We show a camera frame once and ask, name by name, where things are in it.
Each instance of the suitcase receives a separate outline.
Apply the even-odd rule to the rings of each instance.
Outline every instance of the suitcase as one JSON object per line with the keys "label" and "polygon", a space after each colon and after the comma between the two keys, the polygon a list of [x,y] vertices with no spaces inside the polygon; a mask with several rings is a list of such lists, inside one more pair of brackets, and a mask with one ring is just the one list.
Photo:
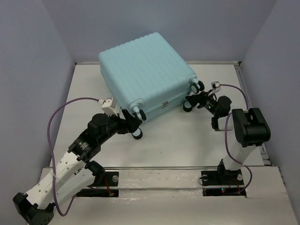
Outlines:
{"label": "suitcase", "polygon": [[99,54],[100,70],[122,109],[149,121],[203,90],[195,72],[159,34]]}

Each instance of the gray wall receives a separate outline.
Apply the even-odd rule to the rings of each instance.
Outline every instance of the gray wall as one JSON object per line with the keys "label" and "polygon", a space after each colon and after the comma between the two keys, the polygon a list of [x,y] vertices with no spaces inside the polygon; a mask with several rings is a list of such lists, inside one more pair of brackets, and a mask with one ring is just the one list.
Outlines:
{"label": "gray wall", "polygon": [[0,1],[0,31],[0,224],[20,225],[12,198],[49,162],[47,121],[66,101],[74,64],[40,0]]}
{"label": "gray wall", "polygon": [[154,31],[185,59],[244,59],[275,0],[43,0],[76,62]]}
{"label": "gray wall", "polygon": [[300,223],[300,1],[278,0],[242,63],[254,106],[271,128],[266,144],[280,166]]}

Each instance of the light blue suitcase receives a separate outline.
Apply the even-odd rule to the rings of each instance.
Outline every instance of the light blue suitcase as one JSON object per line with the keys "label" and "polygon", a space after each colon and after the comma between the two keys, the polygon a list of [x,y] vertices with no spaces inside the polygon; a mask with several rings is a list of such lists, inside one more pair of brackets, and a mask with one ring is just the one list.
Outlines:
{"label": "light blue suitcase", "polygon": [[204,89],[195,72],[159,34],[99,54],[100,70],[122,109],[149,121]]}

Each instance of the hard-shell suitcase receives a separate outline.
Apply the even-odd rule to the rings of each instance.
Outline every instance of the hard-shell suitcase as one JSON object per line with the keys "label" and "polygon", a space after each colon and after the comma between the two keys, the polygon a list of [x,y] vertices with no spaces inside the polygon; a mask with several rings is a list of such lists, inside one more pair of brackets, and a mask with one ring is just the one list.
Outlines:
{"label": "hard-shell suitcase", "polygon": [[149,121],[204,89],[195,72],[159,34],[99,54],[100,70],[122,109]]}

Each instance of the white table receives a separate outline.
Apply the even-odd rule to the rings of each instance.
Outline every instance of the white table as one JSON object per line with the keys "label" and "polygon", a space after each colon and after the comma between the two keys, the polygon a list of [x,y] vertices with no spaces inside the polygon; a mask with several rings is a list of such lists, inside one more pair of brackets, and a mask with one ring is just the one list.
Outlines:
{"label": "white table", "polygon": [[[210,83],[220,81],[240,87],[233,65],[191,65],[197,77],[210,89]],[[232,108],[245,109],[243,96],[233,88],[223,87],[217,95],[232,100]],[[99,65],[77,65],[67,100],[79,97],[106,99],[112,96]],[[83,100],[68,105],[55,144],[55,158],[59,160],[77,136],[87,127],[101,105]],[[205,109],[184,112],[179,106],[142,125],[143,138],[135,140],[130,134],[115,135],[101,146],[94,160],[109,168],[122,167],[205,167],[217,166],[226,155],[224,132],[211,128],[212,115]],[[229,145],[234,132],[228,134]],[[245,164],[263,165],[257,148]]]}
{"label": "white table", "polygon": [[[55,213],[50,224],[297,225],[278,169],[251,170],[247,198],[203,197],[197,184],[200,170],[121,170],[119,198],[75,198],[69,214]],[[248,182],[248,171],[242,173]]]}

